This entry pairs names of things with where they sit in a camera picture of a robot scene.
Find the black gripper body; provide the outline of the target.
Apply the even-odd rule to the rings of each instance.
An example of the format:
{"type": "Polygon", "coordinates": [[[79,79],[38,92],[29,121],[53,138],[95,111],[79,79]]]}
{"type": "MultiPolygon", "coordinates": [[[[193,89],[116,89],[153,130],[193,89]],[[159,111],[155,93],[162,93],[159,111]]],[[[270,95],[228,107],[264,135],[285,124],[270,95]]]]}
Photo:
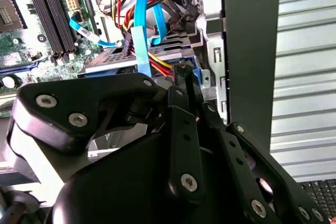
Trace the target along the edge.
{"type": "Polygon", "coordinates": [[[206,195],[199,205],[169,191],[169,143],[159,133],[75,173],[60,191],[51,223],[245,223],[223,162],[201,150],[206,195]]]}

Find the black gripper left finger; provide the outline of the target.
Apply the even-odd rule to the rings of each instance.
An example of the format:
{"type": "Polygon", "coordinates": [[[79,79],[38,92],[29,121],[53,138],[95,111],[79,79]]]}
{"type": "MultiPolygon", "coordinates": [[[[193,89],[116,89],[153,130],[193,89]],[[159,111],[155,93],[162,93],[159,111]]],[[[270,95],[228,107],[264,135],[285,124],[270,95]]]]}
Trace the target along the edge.
{"type": "Polygon", "coordinates": [[[205,185],[187,74],[174,74],[168,87],[142,73],[26,85],[14,103],[10,146],[55,204],[75,173],[102,159],[89,160],[92,140],[147,124],[156,132],[142,137],[159,133],[169,143],[170,193],[180,202],[198,205],[205,185]]]}

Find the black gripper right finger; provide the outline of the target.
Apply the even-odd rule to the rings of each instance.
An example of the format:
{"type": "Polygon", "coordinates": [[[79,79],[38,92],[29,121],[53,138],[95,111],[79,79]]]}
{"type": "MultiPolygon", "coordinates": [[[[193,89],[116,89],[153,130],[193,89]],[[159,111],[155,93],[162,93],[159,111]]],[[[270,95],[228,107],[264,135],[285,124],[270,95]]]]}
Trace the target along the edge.
{"type": "Polygon", "coordinates": [[[200,146],[213,153],[217,199],[228,201],[235,223],[330,223],[321,207],[240,123],[225,126],[205,102],[193,72],[185,78],[196,112],[200,146]]]}

